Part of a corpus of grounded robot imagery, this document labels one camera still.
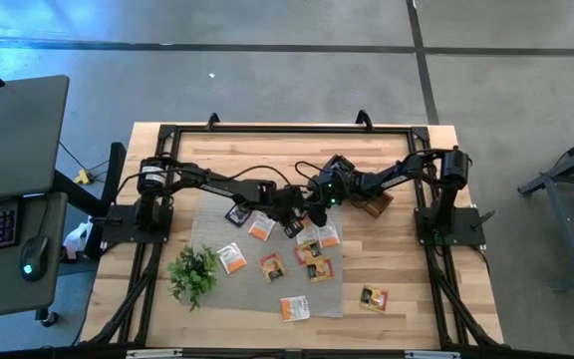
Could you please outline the grey computer desk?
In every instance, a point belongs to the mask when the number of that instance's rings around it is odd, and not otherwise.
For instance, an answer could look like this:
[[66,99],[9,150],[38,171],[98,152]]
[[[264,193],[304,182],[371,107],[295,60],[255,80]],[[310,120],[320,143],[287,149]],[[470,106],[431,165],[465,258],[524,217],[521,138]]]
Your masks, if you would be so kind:
[[[32,311],[41,325],[58,319],[51,310],[55,298],[66,211],[69,205],[91,217],[110,209],[126,150],[111,146],[108,177],[96,197],[56,168],[70,79],[66,75],[14,80],[0,88],[0,200],[19,200],[15,246],[0,248],[0,315]],[[22,278],[19,260],[23,244],[44,235],[48,268],[38,281]]]

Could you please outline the silver brown snack packet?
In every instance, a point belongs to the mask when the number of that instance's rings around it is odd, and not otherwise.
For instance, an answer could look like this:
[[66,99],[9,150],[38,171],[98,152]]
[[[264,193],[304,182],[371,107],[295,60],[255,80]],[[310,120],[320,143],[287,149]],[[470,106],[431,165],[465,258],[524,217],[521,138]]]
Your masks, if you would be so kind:
[[260,258],[258,263],[267,283],[287,275],[286,267],[277,253],[271,253]]

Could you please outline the wooden tea organizer box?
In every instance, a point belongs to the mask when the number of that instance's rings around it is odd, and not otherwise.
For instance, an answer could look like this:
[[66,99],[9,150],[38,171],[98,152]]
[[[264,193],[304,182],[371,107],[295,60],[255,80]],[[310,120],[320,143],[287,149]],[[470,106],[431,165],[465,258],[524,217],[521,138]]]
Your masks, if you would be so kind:
[[323,166],[323,169],[333,168],[354,170],[356,172],[355,197],[357,204],[352,204],[352,206],[363,209],[371,217],[378,218],[393,200],[382,188],[382,179],[379,175],[357,170],[353,163],[341,155],[334,155]]

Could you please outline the grey woven placemat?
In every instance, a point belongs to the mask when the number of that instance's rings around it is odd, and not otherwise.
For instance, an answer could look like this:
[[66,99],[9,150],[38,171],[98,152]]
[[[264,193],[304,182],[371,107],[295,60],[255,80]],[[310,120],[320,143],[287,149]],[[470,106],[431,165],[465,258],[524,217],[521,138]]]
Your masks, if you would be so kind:
[[[334,277],[312,282],[307,268],[296,257],[297,240],[289,238],[280,224],[275,224],[265,240],[254,237],[249,229],[257,218],[253,212],[245,223],[237,227],[225,218],[233,202],[225,197],[204,193],[194,216],[190,244],[196,248],[209,247],[217,251],[228,244],[237,245],[246,264],[228,274],[218,263],[216,284],[200,299],[204,307],[278,312],[282,298],[304,296],[310,314],[320,317],[343,316],[343,245],[322,249],[322,255],[331,259]],[[277,254],[286,274],[268,282],[260,265],[266,255]]]

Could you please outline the green potted plant white pot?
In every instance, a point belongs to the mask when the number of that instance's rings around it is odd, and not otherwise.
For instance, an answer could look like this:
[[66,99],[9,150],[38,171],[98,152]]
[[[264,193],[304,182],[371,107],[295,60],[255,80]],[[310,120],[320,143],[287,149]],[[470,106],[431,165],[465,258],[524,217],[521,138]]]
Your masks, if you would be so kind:
[[190,311],[198,309],[201,299],[216,286],[217,261],[211,247],[187,245],[167,266],[170,295],[178,302],[186,301]]

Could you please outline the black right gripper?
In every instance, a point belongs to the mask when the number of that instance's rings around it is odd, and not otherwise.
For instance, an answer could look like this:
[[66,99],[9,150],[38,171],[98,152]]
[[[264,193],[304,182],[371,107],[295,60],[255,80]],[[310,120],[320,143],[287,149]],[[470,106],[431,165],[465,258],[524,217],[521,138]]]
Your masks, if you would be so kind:
[[316,226],[325,226],[328,220],[326,207],[340,205],[344,201],[357,204],[355,197],[357,174],[354,170],[340,168],[319,169],[312,177],[314,191],[308,205],[308,214],[314,215]]

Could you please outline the black aluminium table frame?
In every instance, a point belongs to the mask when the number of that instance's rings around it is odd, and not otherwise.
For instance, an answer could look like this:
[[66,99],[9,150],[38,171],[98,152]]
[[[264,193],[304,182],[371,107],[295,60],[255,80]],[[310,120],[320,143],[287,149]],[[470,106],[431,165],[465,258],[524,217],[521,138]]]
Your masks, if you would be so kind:
[[[141,159],[154,155],[163,123],[135,123],[124,160],[123,178],[139,169]],[[377,171],[403,158],[421,135],[386,133],[403,126],[380,125],[368,133],[359,125],[301,126],[287,124],[219,124],[213,132],[204,125],[181,127],[179,159],[231,176],[256,164],[301,182],[293,171],[297,161],[321,166],[334,154],[350,159],[361,171]],[[390,193],[394,202],[376,220],[350,204],[343,207],[343,318],[312,317],[282,322],[279,313],[213,308],[189,311],[167,291],[166,265],[190,240],[201,192],[175,196],[171,239],[162,248],[146,334],[148,347],[221,347],[287,349],[437,349],[430,277],[424,248],[416,240],[412,212],[415,187],[405,183]],[[121,243],[101,258],[82,339],[92,339],[111,319],[127,295],[137,245]],[[486,333],[503,342],[485,264],[467,247],[451,250],[461,300]],[[387,311],[378,313],[359,304],[364,284],[389,291]]]

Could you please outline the white orange Tazo tea packet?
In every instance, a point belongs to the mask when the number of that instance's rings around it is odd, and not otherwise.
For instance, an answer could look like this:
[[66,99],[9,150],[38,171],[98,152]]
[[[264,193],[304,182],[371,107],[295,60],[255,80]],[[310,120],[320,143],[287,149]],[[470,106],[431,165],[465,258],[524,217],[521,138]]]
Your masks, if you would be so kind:
[[273,219],[262,212],[258,212],[248,229],[248,233],[257,239],[266,241],[275,224]]
[[245,257],[235,242],[218,249],[217,254],[227,275],[236,272],[247,264]]
[[332,221],[328,221],[324,226],[317,226],[315,231],[322,248],[336,246],[341,243],[336,225]]
[[296,241],[298,244],[303,244],[309,241],[317,241],[317,229],[315,225],[305,226],[297,235]]
[[281,319],[283,322],[294,322],[310,318],[308,300],[304,295],[280,299]]

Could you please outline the silver metal bracket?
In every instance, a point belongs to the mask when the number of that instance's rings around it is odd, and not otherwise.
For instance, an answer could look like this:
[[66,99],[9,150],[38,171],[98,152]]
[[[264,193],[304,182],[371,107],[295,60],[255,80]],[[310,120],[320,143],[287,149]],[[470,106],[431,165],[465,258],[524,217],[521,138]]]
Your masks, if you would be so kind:
[[408,350],[405,359],[461,359],[461,355],[449,351]]
[[126,353],[126,359],[177,359],[182,357],[182,350],[175,348],[128,350]]

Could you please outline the black computer mouse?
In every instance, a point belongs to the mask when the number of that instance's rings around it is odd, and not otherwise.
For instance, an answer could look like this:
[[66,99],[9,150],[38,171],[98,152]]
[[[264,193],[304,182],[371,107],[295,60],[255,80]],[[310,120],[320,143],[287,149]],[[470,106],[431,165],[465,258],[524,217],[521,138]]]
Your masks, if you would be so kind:
[[19,267],[24,280],[38,281],[47,272],[48,243],[49,239],[46,236],[36,235],[23,244]]

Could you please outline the dark foil tea packet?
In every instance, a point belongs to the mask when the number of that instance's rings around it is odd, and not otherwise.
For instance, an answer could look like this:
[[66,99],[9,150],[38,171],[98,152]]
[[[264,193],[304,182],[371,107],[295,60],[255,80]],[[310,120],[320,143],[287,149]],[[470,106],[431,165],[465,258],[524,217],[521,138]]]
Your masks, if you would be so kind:
[[224,216],[230,223],[236,227],[241,227],[252,213],[251,209],[235,204]]

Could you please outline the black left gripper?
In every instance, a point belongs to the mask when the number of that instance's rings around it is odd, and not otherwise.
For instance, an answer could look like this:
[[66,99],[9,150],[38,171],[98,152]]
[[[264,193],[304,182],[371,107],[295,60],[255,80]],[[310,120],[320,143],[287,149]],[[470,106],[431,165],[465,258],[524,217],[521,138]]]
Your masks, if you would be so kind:
[[284,186],[272,194],[272,218],[287,223],[283,231],[288,238],[296,237],[304,229],[301,221],[309,218],[310,209],[306,196],[297,186]]

